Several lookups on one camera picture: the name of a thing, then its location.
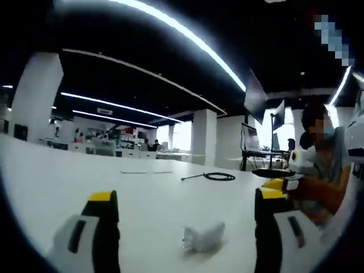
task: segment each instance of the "face mask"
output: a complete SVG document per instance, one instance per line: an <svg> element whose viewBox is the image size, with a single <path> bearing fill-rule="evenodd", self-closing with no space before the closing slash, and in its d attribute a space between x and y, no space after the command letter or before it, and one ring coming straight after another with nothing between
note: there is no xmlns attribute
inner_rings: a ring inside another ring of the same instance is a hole
<svg viewBox="0 0 364 273"><path fill-rule="evenodd" d="M332 125L327 125L324 127L324 139L331 138L335 134L335 129Z"/></svg>

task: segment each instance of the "window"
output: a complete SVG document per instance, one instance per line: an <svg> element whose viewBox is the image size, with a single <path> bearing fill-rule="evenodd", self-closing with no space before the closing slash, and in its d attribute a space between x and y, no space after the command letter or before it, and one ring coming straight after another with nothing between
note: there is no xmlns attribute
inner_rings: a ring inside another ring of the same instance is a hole
<svg viewBox="0 0 364 273"><path fill-rule="evenodd" d="M162 144L163 142L168 142L168 132L169 132L168 125L160 126L157 128L157 139L160 144Z"/></svg>
<svg viewBox="0 0 364 273"><path fill-rule="evenodd" d="M173 130L173 148L190 151L191 150L192 122L176 123Z"/></svg>
<svg viewBox="0 0 364 273"><path fill-rule="evenodd" d="M257 128L260 147L267 146L271 148L272 139L272 124L271 113L275 113L276 109L267 109L264 114L263 124L255 121L255 128ZM284 116L284 125L275 130L278 135L279 148L283 151L288 150L288 139L295 138L295 128L293 126L293 115L290 107L286 108L286 114Z"/></svg>

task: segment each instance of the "ceiling light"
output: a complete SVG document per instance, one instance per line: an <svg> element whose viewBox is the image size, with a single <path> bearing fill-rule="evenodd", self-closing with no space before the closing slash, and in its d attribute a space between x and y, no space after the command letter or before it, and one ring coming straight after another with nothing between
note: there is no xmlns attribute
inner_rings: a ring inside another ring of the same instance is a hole
<svg viewBox="0 0 364 273"><path fill-rule="evenodd" d="M74 113L79 113L79 114L83 114L83 115L91 115L92 117L106 118L106 119L111 119L112 121L121 121L121 122L131 123L131 124L135 124L135 125L141 125L141 126L146 126L146 127L156 128L156 126L148 125L148 124L143 124L143 123L139 123L139 122L134 122L134 121L125 121L124 119L111 118L111 117L105 117L105 116L103 116L103 115L96 115L96 114L86 113L86 112L77 111L77 110L72 110L72 111L73 111Z"/></svg>
<svg viewBox="0 0 364 273"><path fill-rule="evenodd" d="M101 101L101 100L97 100L95 98L88 98L88 97L74 95L74 94L69 94L69 93L64 93L64 92L62 92L61 94L64 95L64 96L68 96L68 97L81 98L83 100L94 101L94 102L99 102L101 104L107 104L107 105L121 107L121 108L129 109L129 110L133 110L133 111L138 111L138 112L145 113L145 114L148 114L148 115L154 115L156 117L170 119L171 121L176 121L176 122L180 122L180 123L183 122L183 121L180 121L180 120L175 119L175 118L166 117L165 115L159 115L159 114L155 114L155 113L152 113L152 112L144 111L144 110L141 110L141 109L137 109L137 108L133 108L133 107L125 106L125 105L113 104L112 102Z"/></svg>
<svg viewBox="0 0 364 273"><path fill-rule="evenodd" d="M346 71L345 71L345 74L344 74L344 77L342 78L342 81L340 83L340 86L339 88L336 90L336 93L335 95L333 96L333 98L331 99L330 103L329 103L329 106L332 106L334 105L337 97L340 95L340 92L342 90L342 88L344 88L344 85L346 83L346 80L348 79L349 77L349 73L350 73L350 69L351 69L351 66L347 67Z"/></svg>
<svg viewBox="0 0 364 273"><path fill-rule="evenodd" d="M170 27L173 27L178 32L186 36L188 39L193 41L199 48L205 51L210 57L217 62L223 70L238 84L238 86L245 92L246 87L242 83L242 81L238 78L238 76L232 71L232 69L214 52L201 38L197 37L191 30L181 25L175 19L169 17L167 14L157 10L156 8L149 6L145 3L136 1L136 0L110 0L110 2L117 2L129 7L133 7L140 11L143 11L162 22L166 23Z"/></svg>

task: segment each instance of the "desk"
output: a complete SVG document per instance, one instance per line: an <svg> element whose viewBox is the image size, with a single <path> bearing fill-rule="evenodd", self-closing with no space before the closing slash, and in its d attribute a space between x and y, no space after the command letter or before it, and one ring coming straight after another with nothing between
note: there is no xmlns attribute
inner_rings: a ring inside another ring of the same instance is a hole
<svg viewBox="0 0 364 273"><path fill-rule="evenodd" d="M231 168L232 169L239 169L240 163L243 160L243 158L228 158L227 161L231 162ZM269 159L268 158L248 158L249 162L252 163L254 167L251 166L251 164L248 162L246 164L246 171L252 171L256 168L268 168L269 166ZM287 164L286 160L279 159L280 161L276 161L277 159L272 159L272 168L274 169L282 169L283 166Z"/></svg>
<svg viewBox="0 0 364 273"><path fill-rule="evenodd" d="M157 152L157 159L177 160L198 165L205 165L205 155L191 155L181 152Z"/></svg>
<svg viewBox="0 0 364 273"><path fill-rule="evenodd" d="M184 176L226 170L175 160L136 160L49 149L0 135L6 194L41 255L48 254L59 227L81 213L93 192L115 189L123 273L254 272L255 189L266 179L231 170L233 181L197 177L181 182ZM120 170L173 173L127 175ZM219 252L184 255L183 227L200 228L218 220L226 224Z"/></svg>

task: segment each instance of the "gray shirt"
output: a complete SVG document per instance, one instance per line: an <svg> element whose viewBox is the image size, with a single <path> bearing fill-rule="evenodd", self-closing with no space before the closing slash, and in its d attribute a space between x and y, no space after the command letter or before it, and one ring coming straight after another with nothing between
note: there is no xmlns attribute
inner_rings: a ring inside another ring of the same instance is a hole
<svg viewBox="0 0 364 273"><path fill-rule="evenodd" d="M330 138L331 162L325 164L317 154L314 161L315 170L313 176L321 180L327 180L334 185L339 185L342 170L350 166L348 150L344 142L344 131L343 127L337 127L335 134ZM320 213L322 211L322 207L315 201L303 201L302 206L303 209L311 213Z"/></svg>

